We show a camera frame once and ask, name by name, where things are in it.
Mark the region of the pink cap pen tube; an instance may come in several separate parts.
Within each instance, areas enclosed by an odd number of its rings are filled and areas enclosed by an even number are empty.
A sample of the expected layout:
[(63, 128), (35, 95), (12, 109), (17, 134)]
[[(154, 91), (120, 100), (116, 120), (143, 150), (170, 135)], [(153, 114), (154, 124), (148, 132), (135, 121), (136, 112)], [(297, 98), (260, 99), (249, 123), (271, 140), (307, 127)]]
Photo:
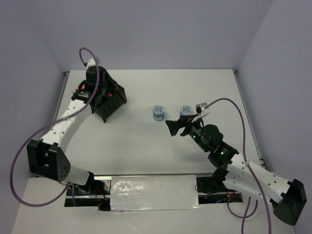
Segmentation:
[(80, 84), (80, 85), (77, 87), (77, 89), (82, 89), (82, 90), (84, 90), (84, 89), (85, 89), (85, 85), (84, 85), (84, 84)]

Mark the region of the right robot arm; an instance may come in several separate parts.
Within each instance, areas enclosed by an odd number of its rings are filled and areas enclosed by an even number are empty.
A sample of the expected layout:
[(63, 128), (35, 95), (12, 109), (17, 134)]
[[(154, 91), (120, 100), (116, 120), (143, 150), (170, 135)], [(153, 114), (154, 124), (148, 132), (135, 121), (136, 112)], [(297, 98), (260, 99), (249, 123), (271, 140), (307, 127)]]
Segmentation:
[(273, 207), (273, 214), (282, 222), (294, 226), (307, 203), (301, 181), (289, 181), (244, 159), (235, 148), (223, 141), (223, 134), (212, 124), (205, 125), (194, 116), (181, 116), (178, 120), (166, 120), (171, 136), (183, 129), (181, 136), (192, 140), (208, 153), (208, 160), (216, 167), (212, 186), (218, 190), (235, 190), (256, 200), (266, 200)]

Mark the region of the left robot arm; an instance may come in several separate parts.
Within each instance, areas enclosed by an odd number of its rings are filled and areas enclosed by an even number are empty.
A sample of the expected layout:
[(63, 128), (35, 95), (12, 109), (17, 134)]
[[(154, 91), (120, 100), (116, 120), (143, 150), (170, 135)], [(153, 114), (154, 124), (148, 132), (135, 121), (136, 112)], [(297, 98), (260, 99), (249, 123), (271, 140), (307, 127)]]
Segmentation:
[(97, 184), (94, 174), (72, 165), (65, 155), (68, 144), (91, 114), (97, 114), (103, 122), (126, 103), (123, 87), (102, 66), (87, 65), (83, 80), (69, 106), (61, 117), (40, 140), (30, 140), (27, 155), (30, 172), (57, 182), (72, 183), (84, 194), (91, 194)]

